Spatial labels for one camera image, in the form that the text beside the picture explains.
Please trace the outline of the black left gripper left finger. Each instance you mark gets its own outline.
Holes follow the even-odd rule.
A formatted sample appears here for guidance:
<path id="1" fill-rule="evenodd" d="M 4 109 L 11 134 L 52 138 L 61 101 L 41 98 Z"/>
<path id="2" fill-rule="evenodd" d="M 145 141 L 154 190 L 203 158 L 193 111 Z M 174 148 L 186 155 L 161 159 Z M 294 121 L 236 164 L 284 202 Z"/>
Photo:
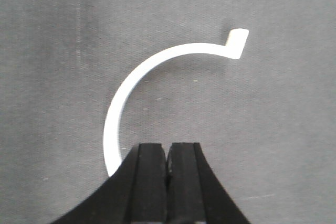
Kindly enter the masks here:
<path id="1" fill-rule="evenodd" d="M 136 145 L 110 178 L 55 223 L 165 223 L 165 181 L 161 144 Z"/>

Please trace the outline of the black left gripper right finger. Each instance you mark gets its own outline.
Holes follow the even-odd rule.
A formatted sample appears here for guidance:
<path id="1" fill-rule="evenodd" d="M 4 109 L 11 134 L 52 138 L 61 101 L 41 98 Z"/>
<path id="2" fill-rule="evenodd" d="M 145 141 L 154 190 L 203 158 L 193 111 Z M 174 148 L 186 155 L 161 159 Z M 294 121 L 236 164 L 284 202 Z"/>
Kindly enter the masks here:
<path id="1" fill-rule="evenodd" d="M 168 223 L 248 223 L 199 143 L 173 143 L 167 158 Z"/>

